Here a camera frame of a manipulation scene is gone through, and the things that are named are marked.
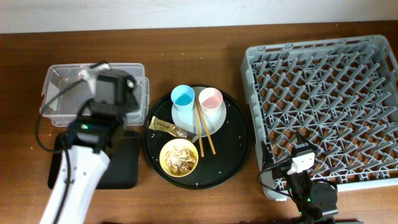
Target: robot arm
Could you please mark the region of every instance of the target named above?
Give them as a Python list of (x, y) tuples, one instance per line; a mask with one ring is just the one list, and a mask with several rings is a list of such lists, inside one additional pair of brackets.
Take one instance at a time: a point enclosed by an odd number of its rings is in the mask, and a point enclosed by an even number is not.
[[(72, 146), (68, 153), (71, 165), (70, 186), (58, 223), (83, 223), (94, 190), (108, 168), (109, 157), (103, 151), (93, 153), (92, 148), (84, 146)], [(67, 159), (65, 152), (62, 152), (60, 172), (40, 223), (54, 222), (66, 181)]]
[[(40, 223), (83, 223), (94, 190), (125, 129), (126, 113), (138, 103), (135, 79), (125, 71), (99, 63), (84, 70), (93, 99), (79, 110), (61, 136), (64, 145), (58, 177)], [(91, 115), (83, 116), (89, 109)]]
[(272, 176), (286, 180), (289, 197), (301, 215), (294, 223), (335, 223), (337, 185), (327, 180), (311, 180), (307, 170), (314, 165), (318, 148), (299, 132), (296, 137), (298, 145), (293, 147), (291, 158), (274, 164)]

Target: black round tray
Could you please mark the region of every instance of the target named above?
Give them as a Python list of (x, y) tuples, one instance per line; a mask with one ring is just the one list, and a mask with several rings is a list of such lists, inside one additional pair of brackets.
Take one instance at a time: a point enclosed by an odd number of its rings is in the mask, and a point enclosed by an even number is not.
[[(211, 152), (208, 138), (202, 138), (204, 157), (199, 157), (195, 170), (185, 177), (172, 177), (163, 171), (159, 162), (162, 147), (175, 139), (171, 134), (149, 129), (153, 116), (174, 123), (173, 103), (170, 93), (163, 96), (149, 111), (143, 135), (144, 153), (150, 166), (167, 182), (185, 189), (208, 189), (220, 185), (233, 177), (247, 161), (251, 145), (249, 121), (238, 102), (221, 91), (227, 109), (222, 127), (211, 135), (216, 154)], [(200, 154), (199, 140), (194, 143)]]

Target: bowl rim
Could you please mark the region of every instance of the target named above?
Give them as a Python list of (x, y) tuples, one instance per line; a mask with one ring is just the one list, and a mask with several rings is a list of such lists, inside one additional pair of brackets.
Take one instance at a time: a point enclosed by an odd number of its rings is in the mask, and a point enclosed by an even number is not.
[[(184, 175), (170, 174), (169, 172), (167, 172), (167, 171), (165, 170), (165, 168), (163, 167), (162, 162), (161, 162), (161, 160), (160, 160), (160, 155), (162, 155), (162, 152), (165, 150), (165, 146), (168, 145), (168, 144), (171, 144), (171, 142), (173, 142), (173, 141), (185, 141), (186, 143), (188, 143), (189, 145), (191, 145), (191, 147), (189, 147), (189, 150), (191, 150), (191, 151), (193, 152), (194, 156), (196, 156), (197, 162), (196, 162), (195, 165), (193, 166), (192, 170), (191, 170), (190, 172), (187, 172), (187, 173), (184, 174)], [(177, 138), (177, 139), (173, 139), (173, 140), (168, 141), (168, 142), (162, 147), (162, 149), (160, 150), (160, 153), (159, 153), (159, 163), (160, 163), (160, 166), (161, 166), (162, 170), (163, 170), (166, 174), (168, 174), (168, 175), (170, 175), (170, 176), (172, 176), (172, 177), (185, 177), (186, 175), (191, 174), (192, 171), (195, 170), (195, 168), (197, 167), (198, 162), (199, 162), (199, 152), (198, 152), (198, 149), (195, 147), (194, 144), (192, 144), (192, 142), (190, 142), (190, 141), (188, 141), (188, 140), (186, 140), (186, 139)]]

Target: wooden table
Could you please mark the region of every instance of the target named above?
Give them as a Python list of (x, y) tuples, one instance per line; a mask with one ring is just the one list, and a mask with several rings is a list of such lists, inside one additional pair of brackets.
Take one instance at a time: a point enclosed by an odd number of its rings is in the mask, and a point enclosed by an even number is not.
[[(150, 105), (179, 84), (203, 84), (229, 93), (250, 117), (239, 71), (248, 47), (381, 34), (398, 55), (396, 27), (398, 21), (0, 35), (0, 223), (37, 223), (50, 197), (52, 155), (35, 142), (34, 124), (51, 65), (140, 62), (150, 83)], [(45, 119), (40, 137), (52, 147), (60, 131)], [(131, 190), (96, 191), (86, 222), (239, 223), (298, 216), (292, 201), (264, 196), (257, 173), (252, 148), (232, 180), (210, 190), (185, 190), (162, 180), (141, 150), (138, 184)], [(337, 219), (398, 219), (398, 187), (338, 197)]]

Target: white plate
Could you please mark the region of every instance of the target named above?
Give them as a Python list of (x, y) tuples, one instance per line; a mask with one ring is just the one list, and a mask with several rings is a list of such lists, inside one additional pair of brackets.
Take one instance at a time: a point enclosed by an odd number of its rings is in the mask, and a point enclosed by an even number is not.
[[(193, 87), (193, 91), (195, 91), (195, 98), (197, 99), (199, 97), (199, 94), (202, 90), (204, 90), (206, 87), (202, 86), (197, 86)], [(191, 110), (189, 112), (184, 112), (184, 113), (179, 113), (176, 109), (176, 107), (173, 105), (172, 108), (172, 117), (173, 117), (173, 122), (175, 125), (177, 125), (180, 128), (183, 128), (187, 131), (190, 131), (192, 133), (198, 134), (197, 130), (197, 122), (195, 120), (195, 110)], [(207, 128), (209, 129), (210, 134), (216, 133), (222, 127), (225, 121), (226, 117), (226, 107), (225, 103), (223, 101), (223, 104), (220, 106), (220, 110), (215, 114), (214, 116), (207, 116), (204, 114)], [(201, 136), (206, 137), (207, 133), (205, 131), (205, 127), (203, 126), (203, 123), (201, 122)]]

